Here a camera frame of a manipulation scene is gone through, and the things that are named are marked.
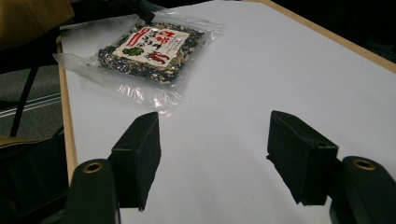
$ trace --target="bolt hole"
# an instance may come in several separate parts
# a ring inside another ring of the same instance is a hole
[[[91,174],[91,173],[98,172],[102,168],[103,168],[103,164],[101,162],[93,162],[93,163],[86,165],[82,169],[82,171],[86,174]]]
[[[355,164],[356,167],[367,171],[373,171],[376,169],[375,165],[370,161],[354,160],[353,164]]]

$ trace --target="brown sleeve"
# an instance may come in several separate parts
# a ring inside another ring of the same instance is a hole
[[[28,43],[73,17],[67,0],[0,0],[0,49]]]

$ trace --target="seaweed snack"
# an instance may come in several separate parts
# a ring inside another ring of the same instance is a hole
[[[205,32],[167,22],[136,25],[114,45],[98,52],[102,67],[171,84]]]

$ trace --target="clear plastic packaging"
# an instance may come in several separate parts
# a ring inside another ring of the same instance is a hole
[[[135,17],[117,40],[107,40],[90,58],[55,54],[66,70],[170,116],[178,106],[193,62],[223,25],[165,9],[151,24]]]

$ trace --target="white surface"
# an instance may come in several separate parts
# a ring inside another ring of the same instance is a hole
[[[330,223],[327,206],[296,205],[265,159],[270,113],[307,122],[396,176],[396,75],[259,3],[208,2],[178,11],[225,24],[196,62],[180,107],[160,117],[163,156],[145,212],[122,223]],[[89,56],[125,18],[62,34]],[[78,162],[107,158],[133,120],[131,99],[67,72]]]

